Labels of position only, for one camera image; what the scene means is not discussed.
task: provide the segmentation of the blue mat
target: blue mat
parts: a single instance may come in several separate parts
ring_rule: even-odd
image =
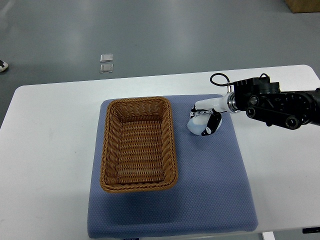
[[[220,95],[166,96],[172,105],[177,184],[164,191],[107,193],[100,165],[107,106],[101,105],[88,206],[90,238],[164,237],[253,231],[258,225],[246,169],[231,117],[212,135],[187,129],[190,109]]]

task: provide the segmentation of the rectangular basket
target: rectangular basket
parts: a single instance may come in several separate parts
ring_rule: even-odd
[[[165,97],[112,101],[106,111],[100,185],[109,193],[166,190],[178,180],[171,104]]]

